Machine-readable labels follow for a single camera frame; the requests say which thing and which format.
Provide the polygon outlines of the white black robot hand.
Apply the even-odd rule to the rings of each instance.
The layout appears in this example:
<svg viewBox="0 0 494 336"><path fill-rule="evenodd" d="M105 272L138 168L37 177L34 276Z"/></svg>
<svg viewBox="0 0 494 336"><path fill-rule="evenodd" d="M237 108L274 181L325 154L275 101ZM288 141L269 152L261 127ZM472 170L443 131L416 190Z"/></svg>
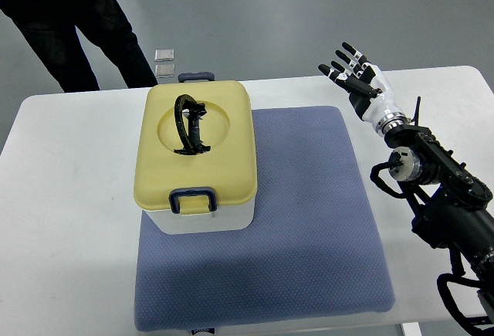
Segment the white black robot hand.
<svg viewBox="0 0 494 336"><path fill-rule="evenodd" d="M319 71L349 94L357 116L380 136L407 124L409 119L395 103L394 91L381 69L347 42L342 47L336 51L340 62L320 64Z"/></svg>

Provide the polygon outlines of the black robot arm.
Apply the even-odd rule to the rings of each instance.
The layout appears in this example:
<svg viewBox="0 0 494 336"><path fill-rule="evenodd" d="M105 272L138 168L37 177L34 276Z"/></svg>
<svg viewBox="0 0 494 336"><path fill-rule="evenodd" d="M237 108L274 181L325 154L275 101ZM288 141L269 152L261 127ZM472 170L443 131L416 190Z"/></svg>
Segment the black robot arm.
<svg viewBox="0 0 494 336"><path fill-rule="evenodd" d="M451 273L438 276L439 295L452 318L470 335L493 333L493 217L486 208L490 189L452 157L416 117L388 114L377 129L392 148L389 159L371 169L371 181L410 205L411 230L433 249L448 249ZM466 317L449 284L474 288L485 311Z"/></svg>

